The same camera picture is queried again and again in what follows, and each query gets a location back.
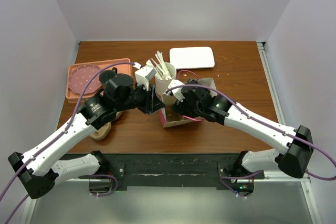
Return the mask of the pink paper gift bag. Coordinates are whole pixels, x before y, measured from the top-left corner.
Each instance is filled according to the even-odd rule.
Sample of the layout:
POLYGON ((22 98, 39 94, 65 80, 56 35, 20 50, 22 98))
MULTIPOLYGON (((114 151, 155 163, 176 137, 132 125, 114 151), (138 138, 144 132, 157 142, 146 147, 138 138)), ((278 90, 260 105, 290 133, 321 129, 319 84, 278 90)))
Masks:
MULTIPOLYGON (((211 88, 216 88, 215 81, 213 78, 201 78, 197 80, 198 83, 211 87, 211 88)), ((181 82, 180 80, 170 80, 168 82, 168 86, 166 89, 177 86, 180 84, 185 84, 181 82)), ((198 116, 198 117, 190 117, 190 116, 182 116, 178 114, 177 112, 173 111, 173 105, 175 104, 176 101, 179 101, 176 97, 169 95, 167 93, 164 93, 160 96, 161 101, 165 104, 165 107, 159 110, 159 118, 162 123, 163 128, 168 128, 168 127, 174 127, 174 126, 179 126, 191 122, 201 122, 205 121, 204 118, 198 116)))

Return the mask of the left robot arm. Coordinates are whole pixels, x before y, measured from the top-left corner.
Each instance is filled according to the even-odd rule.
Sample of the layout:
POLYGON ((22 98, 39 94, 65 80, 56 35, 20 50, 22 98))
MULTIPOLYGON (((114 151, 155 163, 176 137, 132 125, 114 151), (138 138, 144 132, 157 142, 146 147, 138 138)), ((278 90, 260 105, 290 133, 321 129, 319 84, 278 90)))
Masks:
POLYGON ((139 109, 152 114, 163 108, 155 86, 149 81, 153 74, 127 74, 106 70, 100 74, 102 88, 75 109, 74 115, 50 137, 23 154, 14 152, 8 161, 32 199, 47 194, 55 185, 69 179, 93 175, 105 177, 110 162, 100 151, 75 159, 61 160, 85 137, 114 121, 121 111, 139 109))

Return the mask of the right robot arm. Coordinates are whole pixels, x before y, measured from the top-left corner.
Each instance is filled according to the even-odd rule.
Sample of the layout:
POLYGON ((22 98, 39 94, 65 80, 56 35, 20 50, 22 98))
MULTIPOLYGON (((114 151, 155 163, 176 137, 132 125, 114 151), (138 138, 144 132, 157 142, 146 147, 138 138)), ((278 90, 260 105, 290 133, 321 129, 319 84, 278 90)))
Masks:
POLYGON ((184 117, 201 117, 209 122, 241 130, 265 142, 271 149, 243 151, 233 172, 246 178, 252 172, 279 169, 293 178, 302 178, 313 153, 309 128, 282 125, 260 116, 218 90, 191 79, 183 84, 173 80, 165 92, 174 96, 173 111, 184 117))

